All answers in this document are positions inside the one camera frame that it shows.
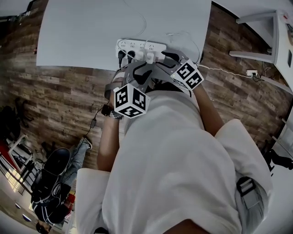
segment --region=electrical outlet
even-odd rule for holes
[[[246,75],[247,76],[253,76],[253,73],[255,73],[255,76],[258,75],[257,70],[246,70]]]
[[[139,41],[139,40],[121,40],[119,39],[117,41],[117,44],[119,43],[119,46],[121,49],[123,49],[126,53],[129,51],[134,51],[136,53],[135,59],[139,61],[146,61],[148,64],[152,64],[154,62],[163,62],[165,59],[165,55],[163,55],[161,52],[167,49],[167,46],[160,43],[153,43],[153,42],[146,42],[145,41]],[[118,52],[119,47],[116,44],[115,52],[116,57],[118,58]],[[128,59],[127,56],[125,56],[122,59],[122,66],[127,65]]]

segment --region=shoe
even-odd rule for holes
[[[87,142],[90,146],[89,146],[89,149],[92,148],[92,143],[89,141],[89,139],[87,138],[84,138],[84,142]]]

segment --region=white t-shirt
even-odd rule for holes
[[[212,234],[241,233],[235,169],[272,190],[270,171],[239,120],[215,137],[186,94],[148,93],[147,114],[127,125],[111,173],[80,169],[79,234],[162,234],[191,219]]]

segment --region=wood-pattern floor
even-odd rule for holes
[[[63,147],[76,144],[88,131],[95,112],[107,102],[103,98],[104,86],[114,74],[98,69],[36,66],[33,50],[47,1],[36,1],[30,16],[11,25],[0,49],[0,106],[13,105],[18,96],[29,101],[27,109],[34,121],[22,131],[34,149],[41,148],[43,141],[55,141]],[[261,62],[233,58],[228,52],[266,49],[249,29],[212,6],[203,65],[238,74],[245,74],[247,69],[263,72]],[[274,79],[284,82],[271,67],[267,76],[275,74]],[[225,122],[240,119],[259,148],[270,139],[270,133],[279,131],[282,122],[278,116],[287,114],[292,100],[289,94],[262,81],[255,83],[221,71],[200,70],[206,79],[203,85]],[[96,168],[103,119],[99,113],[97,126],[89,133],[93,149],[87,152],[84,167]]]

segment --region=wristwatch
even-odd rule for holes
[[[123,115],[114,111],[114,109],[108,105],[104,105],[102,108],[102,115],[109,116],[114,119],[123,119]]]

